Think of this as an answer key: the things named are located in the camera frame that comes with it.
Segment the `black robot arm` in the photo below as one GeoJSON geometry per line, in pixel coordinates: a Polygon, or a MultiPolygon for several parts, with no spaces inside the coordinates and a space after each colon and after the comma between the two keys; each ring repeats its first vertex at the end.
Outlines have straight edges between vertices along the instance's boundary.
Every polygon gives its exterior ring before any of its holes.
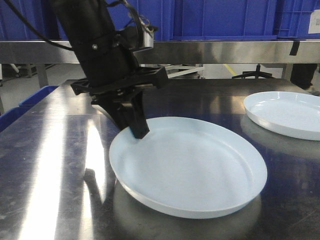
{"type": "Polygon", "coordinates": [[[149,127],[143,107],[145,88],[168,81],[164,66],[141,67],[129,41],[115,29],[103,0],[50,2],[86,76],[71,84],[75,95],[89,93],[91,104],[106,112],[120,130],[137,139],[149,127]]]}

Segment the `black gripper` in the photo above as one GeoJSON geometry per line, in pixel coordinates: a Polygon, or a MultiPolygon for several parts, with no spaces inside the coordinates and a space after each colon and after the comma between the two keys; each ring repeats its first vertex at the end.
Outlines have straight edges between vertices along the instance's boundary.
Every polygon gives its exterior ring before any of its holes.
{"type": "Polygon", "coordinates": [[[143,139],[150,131],[143,108],[143,91],[124,89],[140,85],[165,86],[168,82],[165,68],[139,66],[131,46],[120,34],[87,42],[72,41],[71,46],[86,76],[86,80],[71,84],[74,93],[95,96],[91,105],[96,110],[120,130],[128,127],[136,139],[143,139]]]}

